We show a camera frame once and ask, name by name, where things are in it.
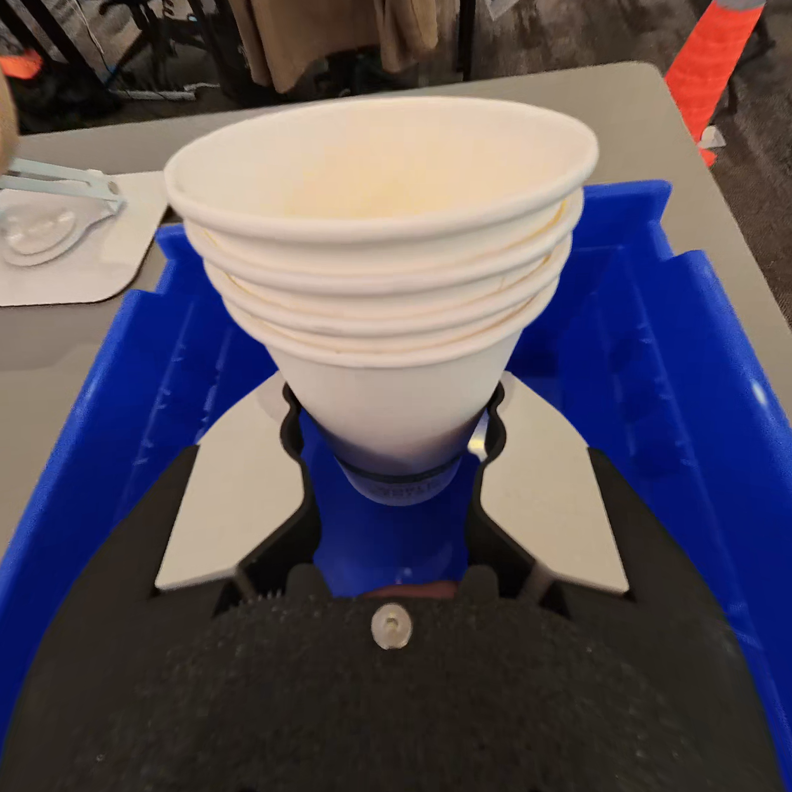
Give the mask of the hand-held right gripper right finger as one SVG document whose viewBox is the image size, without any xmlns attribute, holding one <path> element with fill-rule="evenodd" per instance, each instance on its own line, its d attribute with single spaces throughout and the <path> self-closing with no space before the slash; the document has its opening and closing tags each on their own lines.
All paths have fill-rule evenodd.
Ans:
<svg viewBox="0 0 792 792">
<path fill-rule="evenodd" d="M 589 446 L 556 408 L 504 372 L 468 450 L 469 565 L 490 568 L 501 597 L 542 599 L 556 582 L 628 592 Z"/>
</svg>

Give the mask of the orange plastic object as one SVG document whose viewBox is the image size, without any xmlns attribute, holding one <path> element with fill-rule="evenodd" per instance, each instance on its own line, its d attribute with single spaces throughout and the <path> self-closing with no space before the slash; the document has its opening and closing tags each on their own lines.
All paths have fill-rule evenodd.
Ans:
<svg viewBox="0 0 792 792">
<path fill-rule="evenodd" d="M 37 78 L 44 66 L 44 60 L 34 49 L 27 49 L 22 54 L 2 54 L 0 61 L 6 78 L 24 82 Z"/>
</svg>

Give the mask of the wooden document stand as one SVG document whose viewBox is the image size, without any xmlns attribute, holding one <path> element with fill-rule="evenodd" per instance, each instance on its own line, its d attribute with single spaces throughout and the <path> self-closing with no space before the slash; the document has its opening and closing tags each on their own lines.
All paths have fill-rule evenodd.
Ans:
<svg viewBox="0 0 792 792">
<path fill-rule="evenodd" d="M 1 77 L 1 307 L 104 302 L 137 276 L 168 207 L 160 171 L 107 175 L 15 156 Z"/>
</svg>

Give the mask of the blue plastic bin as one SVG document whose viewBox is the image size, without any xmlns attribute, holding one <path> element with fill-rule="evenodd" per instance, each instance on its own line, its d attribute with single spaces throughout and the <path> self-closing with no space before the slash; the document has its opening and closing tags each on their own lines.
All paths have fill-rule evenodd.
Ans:
<svg viewBox="0 0 792 792">
<path fill-rule="evenodd" d="M 601 450 L 726 612 L 790 773 L 790 426 L 703 252 L 672 256 L 662 181 L 595 185 L 549 307 L 508 371 Z M 114 529 L 276 371 L 181 225 L 121 303 L 2 562 L 2 758 L 34 659 Z"/>
</svg>

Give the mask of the hanging beige coat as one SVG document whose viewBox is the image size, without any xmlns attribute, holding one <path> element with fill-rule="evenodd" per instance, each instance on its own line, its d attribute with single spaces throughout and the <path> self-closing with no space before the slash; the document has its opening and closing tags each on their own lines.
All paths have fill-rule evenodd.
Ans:
<svg viewBox="0 0 792 792">
<path fill-rule="evenodd" d="M 399 74 L 439 41 L 435 1 L 229 1 L 254 84 L 292 90 L 315 62 L 366 48 Z"/>
</svg>

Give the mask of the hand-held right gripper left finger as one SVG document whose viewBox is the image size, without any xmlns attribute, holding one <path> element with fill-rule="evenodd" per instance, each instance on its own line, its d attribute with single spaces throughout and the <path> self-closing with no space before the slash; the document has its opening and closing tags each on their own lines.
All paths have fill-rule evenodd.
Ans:
<svg viewBox="0 0 792 792">
<path fill-rule="evenodd" d="M 274 374 L 197 444 L 155 579 L 161 592 L 230 581 L 242 596 L 285 592 L 310 565 L 321 518 L 302 458 L 302 409 Z"/>
</svg>

